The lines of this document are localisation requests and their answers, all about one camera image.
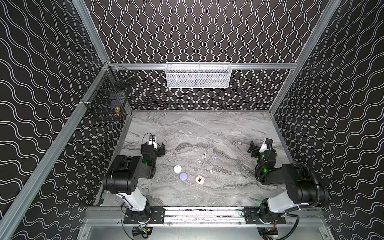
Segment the beige earbud charging case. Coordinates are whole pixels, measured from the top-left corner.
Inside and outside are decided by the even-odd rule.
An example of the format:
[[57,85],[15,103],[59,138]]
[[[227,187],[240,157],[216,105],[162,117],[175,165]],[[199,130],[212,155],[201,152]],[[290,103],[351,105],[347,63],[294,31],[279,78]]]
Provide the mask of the beige earbud charging case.
[[203,176],[196,176],[195,182],[199,185],[203,185],[205,183],[205,178]]

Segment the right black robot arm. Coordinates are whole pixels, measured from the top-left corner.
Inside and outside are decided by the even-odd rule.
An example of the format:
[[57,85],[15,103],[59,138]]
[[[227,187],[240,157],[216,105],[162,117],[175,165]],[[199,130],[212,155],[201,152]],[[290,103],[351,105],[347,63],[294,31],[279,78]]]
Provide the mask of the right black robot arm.
[[277,153],[273,140],[266,138],[260,146],[251,141],[248,153],[255,158],[255,178],[263,186],[285,185],[286,190],[261,204],[266,213],[281,214],[289,210],[318,207],[329,200],[329,191],[315,171],[301,163],[276,168]]

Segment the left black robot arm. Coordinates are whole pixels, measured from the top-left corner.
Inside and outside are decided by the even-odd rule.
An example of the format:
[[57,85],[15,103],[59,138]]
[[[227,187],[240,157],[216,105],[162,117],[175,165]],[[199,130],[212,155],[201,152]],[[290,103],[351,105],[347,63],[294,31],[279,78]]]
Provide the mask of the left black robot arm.
[[165,152],[165,144],[150,141],[141,145],[140,156],[116,156],[104,176],[104,190],[120,197],[123,206],[134,215],[149,217],[150,204],[140,192],[138,181],[155,176],[157,159]]

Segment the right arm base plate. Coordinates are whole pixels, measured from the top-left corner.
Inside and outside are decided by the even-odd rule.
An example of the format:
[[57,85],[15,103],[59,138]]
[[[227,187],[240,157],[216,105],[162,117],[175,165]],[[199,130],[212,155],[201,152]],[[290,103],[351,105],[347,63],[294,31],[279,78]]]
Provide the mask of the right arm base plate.
[[283,214],[276,214],[260,210],[260,207],[244,208],[241,212],[247,225],[285,225]]

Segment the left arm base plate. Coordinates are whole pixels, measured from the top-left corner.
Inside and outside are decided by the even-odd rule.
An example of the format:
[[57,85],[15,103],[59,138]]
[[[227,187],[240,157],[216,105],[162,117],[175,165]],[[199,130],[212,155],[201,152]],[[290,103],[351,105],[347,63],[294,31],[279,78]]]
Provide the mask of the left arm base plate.
[[141,212],[126,210],[123,223],[125,225],[160,225],[164,223],[165,211],[161,207],[150,207]]

